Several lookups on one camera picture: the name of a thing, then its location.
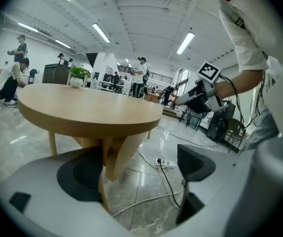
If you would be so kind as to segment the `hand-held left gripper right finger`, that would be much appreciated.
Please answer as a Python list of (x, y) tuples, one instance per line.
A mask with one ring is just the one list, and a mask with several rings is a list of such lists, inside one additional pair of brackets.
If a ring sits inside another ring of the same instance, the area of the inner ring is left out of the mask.
[(239, 156), (178, 145), (185, 190), (168, 237), (283, 237), (283, 135)]

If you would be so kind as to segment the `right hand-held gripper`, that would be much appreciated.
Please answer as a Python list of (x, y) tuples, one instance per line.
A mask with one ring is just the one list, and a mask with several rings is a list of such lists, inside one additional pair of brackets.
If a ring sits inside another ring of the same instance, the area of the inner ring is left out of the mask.
[(199, 80), (196, 87), (175, 99), (175, 105), (186, 105), (195, 113), (223, 112), (229, 107), (215, 92), (221, 70), (209, 62), (204, 62), (196, 72)]

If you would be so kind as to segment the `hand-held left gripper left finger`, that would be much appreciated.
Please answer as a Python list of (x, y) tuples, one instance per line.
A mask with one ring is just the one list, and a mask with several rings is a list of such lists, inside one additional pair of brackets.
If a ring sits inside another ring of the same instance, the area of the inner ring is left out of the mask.
[(41, 158), (0, 184), (0, 203), (30, 237), (129, 237), (103, 207), (100, 146)]

